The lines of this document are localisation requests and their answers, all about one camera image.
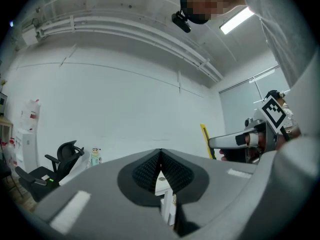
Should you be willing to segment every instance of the chair armrest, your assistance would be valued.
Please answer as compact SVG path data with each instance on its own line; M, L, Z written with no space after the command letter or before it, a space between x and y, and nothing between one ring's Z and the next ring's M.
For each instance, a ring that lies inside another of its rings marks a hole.
M23 169L21 169L21 167L17 166L15 168L15 172L21 177L23 178L25 181L27 181L28 183L34 183L36 181L36 178L31 176L30 174L26 173Z
M45 158L48 158L49 160L51 160L52 162L55 162L56 164L59 164L60 161L56 158L54 158L53 156L49 155L49 154L45 154L44 155Z

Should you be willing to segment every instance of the gray sleeve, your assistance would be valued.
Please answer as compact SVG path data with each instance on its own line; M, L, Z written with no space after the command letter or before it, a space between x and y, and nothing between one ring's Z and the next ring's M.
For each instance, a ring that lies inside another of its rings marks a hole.
M260 17L275 59L292 87L316 53L318 43L292 0L245 0Z

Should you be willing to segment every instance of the black office chair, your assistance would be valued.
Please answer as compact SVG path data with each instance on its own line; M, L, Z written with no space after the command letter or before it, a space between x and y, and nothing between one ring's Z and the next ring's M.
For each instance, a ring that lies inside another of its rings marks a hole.
M62 144L57 151L57 158L46 154L45 157L52 162L53 171L41 166L30 173L26 173L19 166L15 168L16 173L20 176L20 184L32 195L36 202L39 202L52 190L59 187L59 182L67 176L78 158L82 156L84 148L75 146L76 140Z

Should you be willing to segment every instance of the white ceiling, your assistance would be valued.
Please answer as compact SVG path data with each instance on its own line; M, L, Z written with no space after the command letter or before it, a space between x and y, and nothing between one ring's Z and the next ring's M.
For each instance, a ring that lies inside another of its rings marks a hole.
M241 7L210 20L206 25L195 25L191 22L191 33L184 33L171 21L171 15L180 9L179 4L179 0L31 0L15 20L20 26L20 29L15 27L16 35L21 33L22 24L32 18L38 18L41 24L69 15L125 18L175 36L205 58L209 58L222 75L268 49L260 20L255 15L228 35L224 35L220 30L223 22L241 10ZM17 44L20 48L23 46L23 42Z

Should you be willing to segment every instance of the white device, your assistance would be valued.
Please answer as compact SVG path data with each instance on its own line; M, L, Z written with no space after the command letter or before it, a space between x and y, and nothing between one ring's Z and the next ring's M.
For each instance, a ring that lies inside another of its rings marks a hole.
M15 155L17 166L27 173L38 167L35 134L21 128L17 130L15 135Z

